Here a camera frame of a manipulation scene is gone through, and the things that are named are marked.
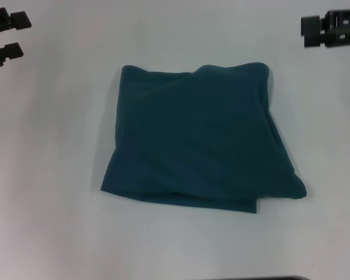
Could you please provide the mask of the teal shirt with FREE print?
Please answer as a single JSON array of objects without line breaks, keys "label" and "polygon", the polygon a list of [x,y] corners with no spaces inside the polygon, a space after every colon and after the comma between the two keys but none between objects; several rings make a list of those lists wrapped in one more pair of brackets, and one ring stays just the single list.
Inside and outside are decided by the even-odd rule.
[{"label": "teal shirt with FREE print", "polygon": [[124,66],[101,190],[248,213],[261,198],[304,198],[270,115],[269,72],[259,62],[183,73]]}]

